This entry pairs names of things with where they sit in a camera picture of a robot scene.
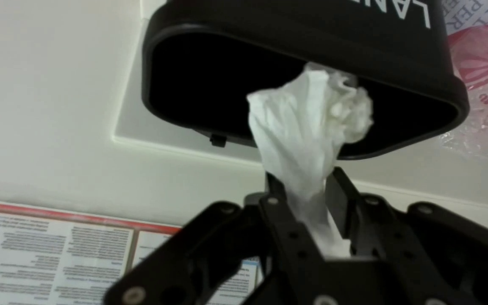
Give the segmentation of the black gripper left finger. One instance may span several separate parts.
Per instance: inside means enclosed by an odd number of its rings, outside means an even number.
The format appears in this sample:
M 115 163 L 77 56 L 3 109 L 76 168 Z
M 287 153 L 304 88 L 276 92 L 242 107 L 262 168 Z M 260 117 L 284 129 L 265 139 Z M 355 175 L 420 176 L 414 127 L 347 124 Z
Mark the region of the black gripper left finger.
M 206 305 L 252 258 L 264 280 L 242 305 L 313 305 L 325 293 L 325 261 L 272 175 L 242 207 L 208 205 L 116 280 L 101 305 Z

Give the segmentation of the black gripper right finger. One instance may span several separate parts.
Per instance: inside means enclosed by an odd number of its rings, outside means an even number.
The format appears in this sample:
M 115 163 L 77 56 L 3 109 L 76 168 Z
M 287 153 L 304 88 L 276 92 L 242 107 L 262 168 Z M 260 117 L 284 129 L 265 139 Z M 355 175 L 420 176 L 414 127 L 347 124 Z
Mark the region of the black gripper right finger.
M 352 258 L 384 263 L 408 305 L 488 305 L 488 227 L 433 202 L 404 212 L 335 168 L 326 209 Z

